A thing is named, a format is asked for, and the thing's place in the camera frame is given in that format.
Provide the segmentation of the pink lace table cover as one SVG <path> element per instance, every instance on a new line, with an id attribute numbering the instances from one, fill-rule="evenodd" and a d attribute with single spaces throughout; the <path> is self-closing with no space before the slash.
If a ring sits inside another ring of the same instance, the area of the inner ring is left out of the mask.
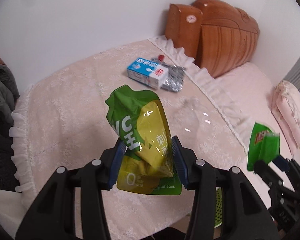
<path id="1" fill-rule="evenodd" d="M 16 191 L 24 207 L 30 207 L 43 185 L 59 166 L 79 168 L 114 145 L 115 131 L 106 119 L 106 99 L 121 85 L 143 90 L 130 79 L 126 68 L 138 57 L 160 54 L 166 61 L 185 66 L 180 92 L 158 90 L 168 124 L 186 99 L 198 98 L 212 119 L 212 132 L 195 142 L 182 143 L 197 157 L 228 169 L 246 161 L 252 125 L 221 84 L 196 67 L 180 49 L 162 37 L 134 42 L 104 51 L 69 65 L 41 80 L 18 99 L 12 116 Z"/>

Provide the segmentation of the folded pink blanket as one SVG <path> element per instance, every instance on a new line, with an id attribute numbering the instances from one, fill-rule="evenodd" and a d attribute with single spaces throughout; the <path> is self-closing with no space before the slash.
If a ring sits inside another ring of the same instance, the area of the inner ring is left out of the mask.
<path id="1" fill-rule="evenodd" d="M 271 112 L 285 136 L 291 154 L 300 152 L 300 92 L 292 83 L 283 80 L 275 87 Z"/>

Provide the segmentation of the red bottle cap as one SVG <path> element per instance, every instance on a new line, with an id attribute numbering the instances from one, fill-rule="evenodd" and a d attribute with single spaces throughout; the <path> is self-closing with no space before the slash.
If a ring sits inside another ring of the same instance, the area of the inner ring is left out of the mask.
<path id="1" fill-rule="evenodd" d="M 158 56 L 158 60 L 159 60 L 160 62 L 163 62 L 164 59 L 165 59 L 165 56 L 164 56 L 164 55 L 159 55 L 159 56 Z"/>

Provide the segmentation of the grey quilted jacket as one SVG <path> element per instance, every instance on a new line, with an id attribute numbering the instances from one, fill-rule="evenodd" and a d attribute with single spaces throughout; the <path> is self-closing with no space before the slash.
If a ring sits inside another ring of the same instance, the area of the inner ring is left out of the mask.
<path id="1" fill-rule="evenodd" d="M 19 97 L 19 90 L 12 72 L 6 65 L 0 64 L 0 112 L 10 126 L 14 123 L 11 114 Z"/>

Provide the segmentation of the blue white milk carton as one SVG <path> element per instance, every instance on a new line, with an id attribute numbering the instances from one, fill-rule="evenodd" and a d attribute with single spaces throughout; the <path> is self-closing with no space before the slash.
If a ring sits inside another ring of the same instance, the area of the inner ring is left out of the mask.
<path id="1" fill-rule="evenodd" d="M 169 75 L 167 67 L 141 57 L 131 63 L 126 71 L 129 78 L 153 89 L 160 89 Z"/>

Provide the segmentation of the wooden headboard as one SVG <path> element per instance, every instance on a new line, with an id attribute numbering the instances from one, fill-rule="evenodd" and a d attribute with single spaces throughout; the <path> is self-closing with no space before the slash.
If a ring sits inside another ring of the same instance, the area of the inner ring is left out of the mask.
<path id="1" fill-rule="evenodd" d="M 242 9 L 220 0 L 171 4 L 165 37 L 216 78 L 250 61 L 260 30 Z"/>

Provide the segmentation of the silver foil wrapper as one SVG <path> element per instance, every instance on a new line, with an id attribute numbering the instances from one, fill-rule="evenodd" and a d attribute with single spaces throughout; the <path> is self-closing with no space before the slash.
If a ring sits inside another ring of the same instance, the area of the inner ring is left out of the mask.
<path id="1" fill-rule="evenodd" d="M 174 64 L 166 64 L 165 62 L 159 61 L 158 58 L 152 58 L 152 61 L 168 68 L 168 78 L 162 84 L 161 89 L 170 92 L 180 92 L 183 88 L 186 68 Z"/>

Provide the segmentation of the clear plastic bottle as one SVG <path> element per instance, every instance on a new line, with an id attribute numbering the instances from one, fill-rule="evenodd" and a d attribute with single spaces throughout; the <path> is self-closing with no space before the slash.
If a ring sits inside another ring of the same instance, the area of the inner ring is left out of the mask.
<path id="1" fill-rule="evenodd" d="M 196 97 L 184 101 L 172 115 L 170 125 L 172 135 L 177 135 L 184 144 L 208 136 L 213 126 L 209 109 Z"/>

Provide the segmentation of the green snack bag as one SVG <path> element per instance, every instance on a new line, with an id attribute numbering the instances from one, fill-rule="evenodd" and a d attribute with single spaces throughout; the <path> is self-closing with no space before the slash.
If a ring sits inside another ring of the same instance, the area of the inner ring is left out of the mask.
<path id="1" fill-rule="evenodd" d="M 247 170 L 253 171 L 257 161 L 266 164 L 280 155 L 280 135 L 269 127 L 256 122 L 250 136 Z"/>

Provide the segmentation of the green trash basket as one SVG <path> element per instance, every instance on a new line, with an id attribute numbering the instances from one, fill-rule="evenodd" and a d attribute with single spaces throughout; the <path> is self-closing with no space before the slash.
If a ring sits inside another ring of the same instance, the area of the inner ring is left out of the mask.
<path id="1" fill-rule="evenodd" d="M 219 187 L 216 190 L 216 211 L 215 211 L 215 228 L 222 224 L 223 200 L 222 189 Z"/>

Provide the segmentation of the pink bed sheet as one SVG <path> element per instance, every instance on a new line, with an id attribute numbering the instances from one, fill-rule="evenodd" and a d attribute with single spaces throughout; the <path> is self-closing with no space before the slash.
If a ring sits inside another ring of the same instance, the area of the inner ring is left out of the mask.
<path id="1" fill-rule="evenodd" d="M 294 159 L 300 165 L 300 154 L 291 154 L 284 133 L 271 112 L 273 93 L 272 82 L 253 63 L 247 62 L 217 78 L 227 90 L 240 110 L 251 117 L 252 123 L 258 122 L 280 135 L 280 154 Z"/>

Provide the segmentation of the green yellow drink pouch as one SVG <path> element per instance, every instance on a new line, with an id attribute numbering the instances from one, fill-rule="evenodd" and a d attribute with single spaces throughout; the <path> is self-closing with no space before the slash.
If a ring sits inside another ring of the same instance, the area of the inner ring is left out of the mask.
<path id="1" fill-rule="evenodd" d="M 106 119 L 126 146 L 116 187 L 138 194 L 181 194 L 171 133 L 158 95 L 122 85 L 105 103 L 109 107 Z"/>

